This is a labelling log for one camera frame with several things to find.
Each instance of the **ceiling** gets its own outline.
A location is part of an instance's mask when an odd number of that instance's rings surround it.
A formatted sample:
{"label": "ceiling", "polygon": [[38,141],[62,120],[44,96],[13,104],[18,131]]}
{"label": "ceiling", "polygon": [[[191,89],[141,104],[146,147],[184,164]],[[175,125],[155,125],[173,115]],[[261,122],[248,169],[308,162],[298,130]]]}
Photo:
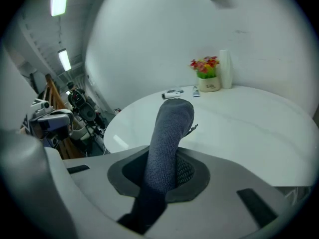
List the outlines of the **ceiling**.
{"label": "ceiling", "polygon": [[[27,0],[21,8],[24,34],[49,69],[66,83],[83,77],[83,36],[95,0],[67,0],[65,14],[52,17],[50,0]],[[72,69],[65,73],[57,52],[65,48]]]}

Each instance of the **small object on table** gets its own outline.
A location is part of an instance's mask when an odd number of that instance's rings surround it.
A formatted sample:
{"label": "small object on table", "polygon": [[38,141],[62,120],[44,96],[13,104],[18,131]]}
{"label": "small object on table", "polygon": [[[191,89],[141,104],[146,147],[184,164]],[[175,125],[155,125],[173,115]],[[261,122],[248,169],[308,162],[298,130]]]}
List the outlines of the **small object on table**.
{"label": "small object on table", "polygon": [[117,108],[117,109],[114,109],[113,111],[114,111],[114,114],[117,115],[117,114],[120,113],[121,109],[120,109],[120,108]]}
{"label": "small object on table", "polygon": [[167,91],[167,93],[173,93],[173,92],[184,93],[184,90],[182,90],[180,87],[177,87],[175,89],[170,89]]}
{"label": "small object on table", "polygon": [[198,91],[198,88],[197,88],[197,86],[194,86],[193,87],[193,97],[200,97],[200,93],[199,93],[199,91]]}
{"label": "small object on table", "polygon": [[163,99],[167,99],[167,98],[177,98],[180,97],[180,93],[179,92],[174,92],[174,93],[163,93],[161,95],[161,97]]}

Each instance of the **table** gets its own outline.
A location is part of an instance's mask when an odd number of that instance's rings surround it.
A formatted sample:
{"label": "table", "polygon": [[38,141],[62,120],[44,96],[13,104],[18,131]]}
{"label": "table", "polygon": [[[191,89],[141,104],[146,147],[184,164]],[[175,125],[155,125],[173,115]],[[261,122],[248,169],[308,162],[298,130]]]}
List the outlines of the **table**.
{"label": "table", "polygon": [[[180,147],[237,162],[272,186],[314,184],[319,129],[298,105],[242,86],[196,98],[192,88],[182,88],[180,98],[193,104],[198,127]],[[111,153],[150,144],[164,92],[139,99],[115,116],[104,134]]]}

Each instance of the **flower pot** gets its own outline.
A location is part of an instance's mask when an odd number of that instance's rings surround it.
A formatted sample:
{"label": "flower pot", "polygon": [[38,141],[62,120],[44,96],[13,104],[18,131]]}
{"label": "flower pot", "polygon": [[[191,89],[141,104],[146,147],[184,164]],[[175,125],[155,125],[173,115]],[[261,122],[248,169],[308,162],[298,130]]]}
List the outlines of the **flower pot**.
{"label": "flower pot", "polygon": [[198,78],[198,88],[202,92],[212,92],[220,89],[218,77],[202,79]]}

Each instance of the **black rubber pad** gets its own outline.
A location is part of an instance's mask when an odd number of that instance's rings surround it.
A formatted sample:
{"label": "black rubber pad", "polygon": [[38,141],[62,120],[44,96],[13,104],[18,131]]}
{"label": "black rubber pad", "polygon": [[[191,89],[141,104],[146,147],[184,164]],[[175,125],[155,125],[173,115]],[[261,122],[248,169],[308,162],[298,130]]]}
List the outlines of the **black rubber pad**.
{"label": "black rubber pad", "polygon": [[87,169],[90,169],[90,167],[88,167],[87,165],[79,165],[79,166],[67,168],[69,174],[82,172],[82,171],[85,171]]}
{"label": "black rubber pad", "polygon": [[260,228],[277,218],[277,214],[253,189],[239,190],[237,194]]}

